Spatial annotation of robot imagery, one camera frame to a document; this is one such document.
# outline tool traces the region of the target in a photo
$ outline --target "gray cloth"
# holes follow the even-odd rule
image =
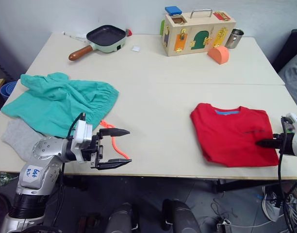
[[[25,161],[32,155],[33,146],[44,136],[34,131],[22,119],[15,119],[8,123],[1,140],[10,145]]]
[[[292,58],[279,72],[295,103],[297,104],[297,55]]]

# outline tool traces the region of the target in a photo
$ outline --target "metal cup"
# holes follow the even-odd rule
[[[225,47],[229,49],[234,49],[238,45],[243,34],[244,32],[242,30],[234,28],[225,44]]]

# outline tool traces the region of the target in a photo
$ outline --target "metal handle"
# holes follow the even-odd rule
[[[212,15],[212,12],[213,12],[213,10],[212,10],[212,9],[193,10],[193,11],[192,11],[192,13],[191,13],[191,16],[190,16],[190,18],[192,18],[192,16],[193,16],[193,13],[194,13],[194,12],[198,12],[198,11],[210,11],[210,15],[209,15],[209,17],[211,17],[211,15]]]

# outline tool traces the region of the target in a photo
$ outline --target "orange rope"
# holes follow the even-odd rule
[[[108,123],[106,123],[105,120],[102,120],[100,122],[100,125],[103,126],[104,128],[115,128],[114,125],[110,125]],[[121,154],[122,156],[124,156],[126,159],[130,159],[128,155],[126,155],[124,152],[120,151],[117,146],[116,146],[116,143],[115,143],[115,137],[111,137],[112,138],[112,146],[114,148],[114,150],[116,150],[117,153]]]

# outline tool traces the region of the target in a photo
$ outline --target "small white square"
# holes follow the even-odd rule
[[[133,48],[131,50],[132,51],[135,51],[135,52],[139,52],[140,51],[140,47],[139,46],[133,46]]]

